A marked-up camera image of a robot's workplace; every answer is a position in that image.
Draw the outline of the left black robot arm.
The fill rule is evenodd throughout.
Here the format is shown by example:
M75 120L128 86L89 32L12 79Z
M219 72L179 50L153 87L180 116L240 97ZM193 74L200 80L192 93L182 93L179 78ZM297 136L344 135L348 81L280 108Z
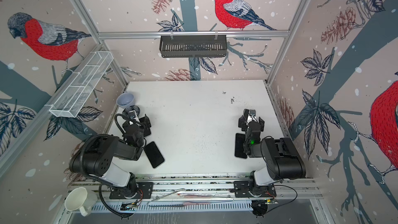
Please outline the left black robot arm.
M122 138L109 134L98 134L84 142L83 146L73 155L69 162L69 170L86 179L99 182L98 196L102 204L111 213L121 219L128 219L132 213L121 213L109 206L104 199L102 187L106 185L112 191L120 192L124 198L132 198L137 193L141 203L143 192L136 183L136 176L123 170L113 163L113 158L137 161L147 144L146 129L151 127L147 116L139 118L140 108L129 106L121 114L114 116L114 122L122 134Z

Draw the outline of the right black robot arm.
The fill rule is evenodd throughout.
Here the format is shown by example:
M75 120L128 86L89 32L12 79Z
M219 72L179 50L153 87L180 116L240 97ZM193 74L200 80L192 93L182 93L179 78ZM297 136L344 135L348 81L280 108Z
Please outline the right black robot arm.
M256 116L255 110L245 109L238 120L238 127L243 134L235 136L235 156L261 158L265 162L264 168L249 175L248 188L253 195L268 192L268 188L277 181L306 177L304 162L290 138L261 137L265 121Z

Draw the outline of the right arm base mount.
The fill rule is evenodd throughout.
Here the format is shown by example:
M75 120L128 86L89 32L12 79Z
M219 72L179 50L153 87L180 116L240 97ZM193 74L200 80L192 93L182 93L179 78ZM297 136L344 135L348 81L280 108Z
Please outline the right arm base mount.
M274 185L258 186L247 180L238 180L233 182L233 188L230 190L236 198L275 198L276 191Z

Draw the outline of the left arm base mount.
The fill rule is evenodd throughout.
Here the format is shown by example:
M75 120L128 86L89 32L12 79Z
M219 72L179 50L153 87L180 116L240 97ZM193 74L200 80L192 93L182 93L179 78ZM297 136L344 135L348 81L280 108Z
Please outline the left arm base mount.
M150 199L154 184L152 182L132 183L126 187L112 187L109 198L112 200Z

